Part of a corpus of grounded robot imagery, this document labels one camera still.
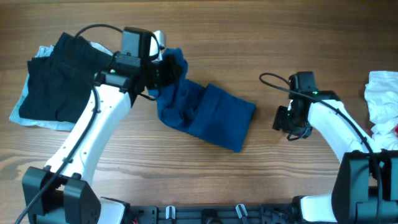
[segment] crumpled fabric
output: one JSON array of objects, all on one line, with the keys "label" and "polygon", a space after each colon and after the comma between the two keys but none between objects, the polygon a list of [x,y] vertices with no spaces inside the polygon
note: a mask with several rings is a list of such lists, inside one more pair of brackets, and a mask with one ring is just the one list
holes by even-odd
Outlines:
[{"label": "crumpled fabric", "polygon": [[[103,47],[101,44],[96,43],[96,42],[90,42],[91,46],[94,48],[108,54],[112,55],[112,52],[109,51],[107,48]],[[54,46],[50,47],[44,47],[40,46],[39,51],[37,52],[37,55],[35,58],[41,58],[41,57],[49,57],[50,54],[52,53],[54,49]],[[24,100],[26,99],[26,96],[29,93],[28,89],[28,81],[29,81],[29,74],[27,75],[24,87],[22,89],[21,97],[19,98],[17,104],[15,105],[14,109],[11,112],[11,115],[9,117],[9,120],[12,122],[15,122],[19,125],[23,126],[39,126],[42,128],[49,128],[49,129],[54,129],[54,130],[59,130],[59,131],[71,131],[73,127],[75,127],[75,123],[67,122],[67,121],[42,121],[42,120],[37,120],[37,119],[29,119],[29,118],[21,118],[19,116],[19,108],[23,104]]]},{"label": "crumpled fabric", "polygon": [[369,119],[375,124],[372,138],[387,150],[398,150],[398,72],[371,72],[365,100]]},{"label": "crumpled fabric", "polygon": [[149,91],[151,96],[157,98],[159,119],[171,128],[240,152],[255,104],[212,84],[205,88],[185,79],[188,63],[181,49],[167,49],[164,55],[167,54],[175,55],[183,74],[178,82],[160,91]]}]

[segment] wood floor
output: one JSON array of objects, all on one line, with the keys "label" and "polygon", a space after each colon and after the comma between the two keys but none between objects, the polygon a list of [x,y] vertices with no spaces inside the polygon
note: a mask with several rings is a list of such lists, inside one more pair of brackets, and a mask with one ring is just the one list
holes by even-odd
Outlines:
[{"label": "wood floor", "polygon": [[[339,163],[318,132],[288,142],[271,129],[287,94],[258,80],[314,71],[321,90],[334,90],[365,129],[363,99],[372,70],[398,70],[395,1],[131,1],[5,0],[0,3],[0,223],[25,206],[21,178],[43,167],[67,132],[27,128],[8,120],[40,45],[63,31],[107,23],[161,29],[180,47],[187,78],[213,83],[257,104],[239,154],[166,127],[156,104],[139,98],[113,134],[98,164],[98,196],[133,205],[260,204],[331,192]],[[85,38],[118,50],[121,36],[92,29]]]}]

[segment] light blue cloth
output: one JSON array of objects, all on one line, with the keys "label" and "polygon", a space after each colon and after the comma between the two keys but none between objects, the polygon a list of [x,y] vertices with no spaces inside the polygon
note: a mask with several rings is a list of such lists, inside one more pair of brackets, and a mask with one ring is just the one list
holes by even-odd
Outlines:
[{"label": "light blue cloth", "polygon": [[[96,49],[105,52],[109,55],[112,55],[112,52],[103,47],[101,44],[91,42],[90,43],[93,47]],[[39,51],[37,52],[37,55],[35,57],[48,57],[50,56],[52,50],[54,49],[54,46],[50,47],[44,47],[40,46]],[[42,128],[50,128],[54,130],[59,130],[59,131],[71,131],[73,127],[75,127],[74,123],[71,122],[66,122],[66,121],[38,121],[38,120],[33,120],[33,119],[27,119],[27,118],[21,118],[19,116],[19,108],[21,107],[22,103],[24,102],[27,94],[28,94],[28,87],[27,87],[27,81],[29,79],[29,74],[27,74],[27,78],[25,81],[24,88],[22,89],[22,94],[21,97],[19,98],[17,104],[15,105],[14,109],[11,112],[10,115],[10,121],[15,122],[17,124],[23,125],[23,126],[39,126]]]}]

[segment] blue cloth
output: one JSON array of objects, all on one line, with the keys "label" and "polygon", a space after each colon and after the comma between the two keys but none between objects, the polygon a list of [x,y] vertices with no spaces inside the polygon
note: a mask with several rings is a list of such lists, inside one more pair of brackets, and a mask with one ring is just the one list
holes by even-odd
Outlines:
[{"label": "blue cloth", "polygon": [[166,49],[183,67],[180,80],[149,94],[157,97],[159,119],[167,126],[221,147],[240,152],[255,104],[209,84],[206,88],[185,79],[188,63],[181,49]]}]

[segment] wooden table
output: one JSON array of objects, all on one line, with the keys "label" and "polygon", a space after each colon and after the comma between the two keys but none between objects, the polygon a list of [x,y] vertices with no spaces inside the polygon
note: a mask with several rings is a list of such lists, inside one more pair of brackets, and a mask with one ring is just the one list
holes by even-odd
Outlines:
[{"label": "wooden table", "polygon": [[[93,183],[98,196],[133,205],[260,204],[331,192],[339,168],[333,151],[316,131],[288,142],[271,129],[277,107],[289,101],[258,76],[314,71],[318,87],[334,90],[369,129],[363,98],[369,72],[398,70],[394,1],[49,1],[0,4],[0,223],[13,222],[25,206],[26,169],[43,167],[68,136],[8,120],[26,61],[63,31],[75,34],[96,23],[161,29],[168,47],[183,50],[187,78],[257,104],[243,151],[233,153],[166,127],[156,104],[138,98],[106,146]],[[112,50],[121,42],[103,28],[83,36]]]}]

